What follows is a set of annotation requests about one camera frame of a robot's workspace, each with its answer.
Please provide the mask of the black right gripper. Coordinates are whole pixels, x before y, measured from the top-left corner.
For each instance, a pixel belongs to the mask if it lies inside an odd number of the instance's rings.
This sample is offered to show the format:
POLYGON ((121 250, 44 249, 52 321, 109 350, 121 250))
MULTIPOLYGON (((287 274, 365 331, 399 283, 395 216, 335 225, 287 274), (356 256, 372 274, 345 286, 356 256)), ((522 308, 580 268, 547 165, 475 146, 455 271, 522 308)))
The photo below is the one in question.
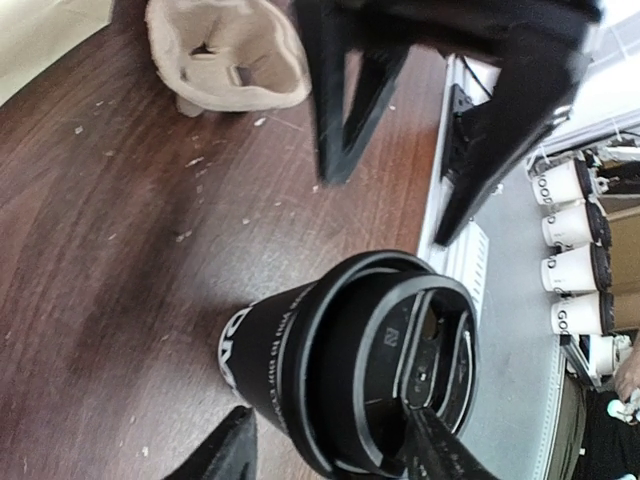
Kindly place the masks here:
POLYGON ((434 235, 440 246, 450 245, 518 162, 568 120, 590 63, 577 49, 591 46, 603 19, 600 1, 294 1, 292 8, 311 74, 316 170, 325 185, 352 176, 409 46, 497 65, 507 43, 434 235), (507 42, 516 27, 524 29, 507 42))

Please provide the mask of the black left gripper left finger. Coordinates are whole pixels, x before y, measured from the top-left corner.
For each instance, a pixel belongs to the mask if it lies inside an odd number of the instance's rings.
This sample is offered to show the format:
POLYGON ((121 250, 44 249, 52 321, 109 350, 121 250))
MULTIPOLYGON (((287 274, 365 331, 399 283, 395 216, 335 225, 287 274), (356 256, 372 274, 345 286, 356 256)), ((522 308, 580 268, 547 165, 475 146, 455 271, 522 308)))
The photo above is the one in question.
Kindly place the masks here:
POLYGON ((166 480, 252 480, 257 475, 257 421, 236 406, 166 480))

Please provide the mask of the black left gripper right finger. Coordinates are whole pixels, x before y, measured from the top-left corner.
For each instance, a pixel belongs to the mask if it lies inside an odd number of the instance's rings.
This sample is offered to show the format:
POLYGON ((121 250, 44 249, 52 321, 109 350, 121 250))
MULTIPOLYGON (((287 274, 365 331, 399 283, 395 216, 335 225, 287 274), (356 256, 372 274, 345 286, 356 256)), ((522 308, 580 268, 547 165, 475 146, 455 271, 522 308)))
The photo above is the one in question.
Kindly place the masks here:
POLYGON ((430 408, 407 411, 404 451, 408 479, 498 480, 430 408))

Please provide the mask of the single black paper cup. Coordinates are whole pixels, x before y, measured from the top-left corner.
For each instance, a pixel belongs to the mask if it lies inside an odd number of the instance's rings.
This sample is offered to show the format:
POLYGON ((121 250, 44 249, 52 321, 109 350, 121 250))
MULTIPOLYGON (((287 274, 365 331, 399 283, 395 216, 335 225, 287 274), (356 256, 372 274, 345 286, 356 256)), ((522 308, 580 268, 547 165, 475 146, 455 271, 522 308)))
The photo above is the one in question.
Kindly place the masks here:
POLYGON ((217 347, 223 379, 233 393, 283 434, 282 363, 290 330, 314 282, 254 302, 226 323, 217 347))

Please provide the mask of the black plastic cup lid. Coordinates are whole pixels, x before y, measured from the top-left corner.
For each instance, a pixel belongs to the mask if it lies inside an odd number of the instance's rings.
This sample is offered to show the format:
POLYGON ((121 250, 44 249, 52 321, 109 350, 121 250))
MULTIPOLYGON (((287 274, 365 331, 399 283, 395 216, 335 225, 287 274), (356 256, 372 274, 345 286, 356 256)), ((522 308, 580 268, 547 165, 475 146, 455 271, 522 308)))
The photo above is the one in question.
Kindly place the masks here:
POLYGON ((476 315, 466 288, 401 251, 346 259, 297 307, 281 412, 301 456, 331 479, 434 469, 416 433, 454 437, 472 403, 476 315))

